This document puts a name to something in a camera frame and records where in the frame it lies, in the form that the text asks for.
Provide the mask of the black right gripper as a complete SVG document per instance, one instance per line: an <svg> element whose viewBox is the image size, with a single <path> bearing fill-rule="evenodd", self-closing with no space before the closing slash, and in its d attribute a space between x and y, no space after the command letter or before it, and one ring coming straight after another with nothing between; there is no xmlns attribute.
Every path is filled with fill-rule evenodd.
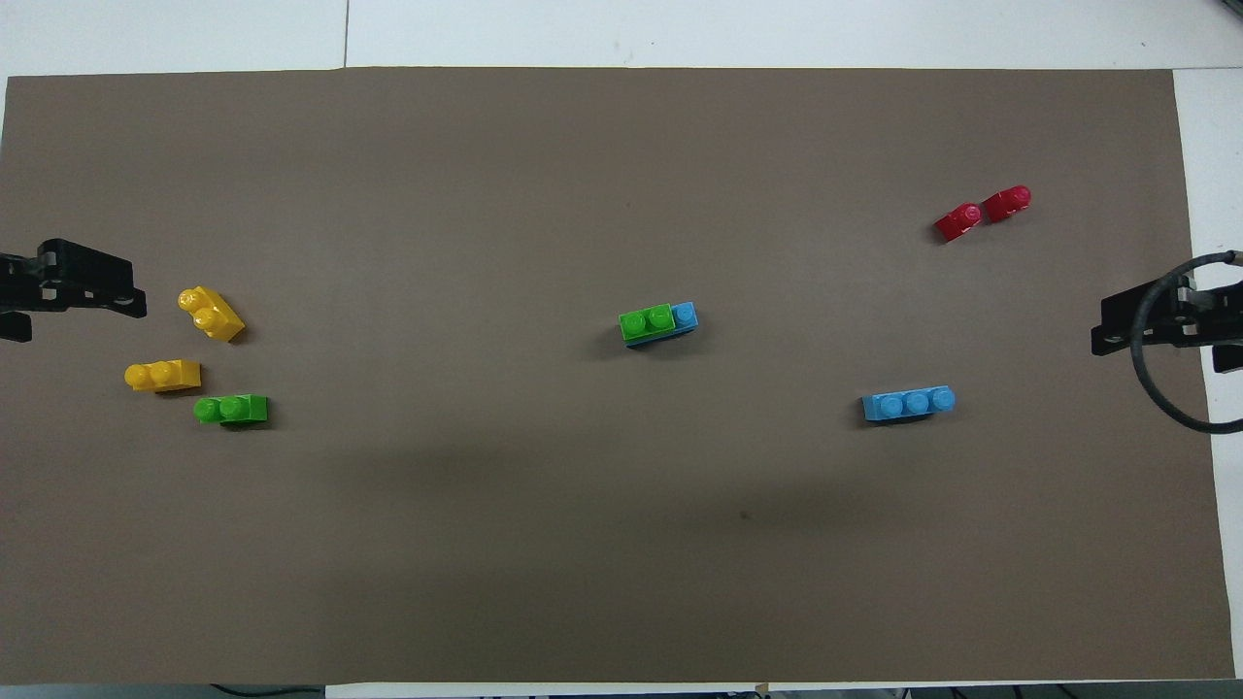
<svg viewBox="0 0 1243 699"><path fill-rule="evenodd" d="M1127 350L1136 311L1154 284L1139 284L1099 302L1099 323L1091 331L1093 354ZM1144 345L1173 346L1185 336L1214 345L1217 376L1242 369L1242 282L1197 290L1193 280L1186 280L1180 286L1180 300L1177 286L1158 294L1144 326Z"/></svg>

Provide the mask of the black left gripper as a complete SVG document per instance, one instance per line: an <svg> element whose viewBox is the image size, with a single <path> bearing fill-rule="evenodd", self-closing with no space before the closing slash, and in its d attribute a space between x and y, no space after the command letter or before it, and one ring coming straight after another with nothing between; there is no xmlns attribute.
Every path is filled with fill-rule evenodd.
<svg viewBox="0 0 1243 699"><path fill-rule="evenodd" d="M32 338L29 311L103 308L132 318L148 313L134 267L118 257L65 239L41 244L39 257L1 252L0 338L26 345Z"/></svg>

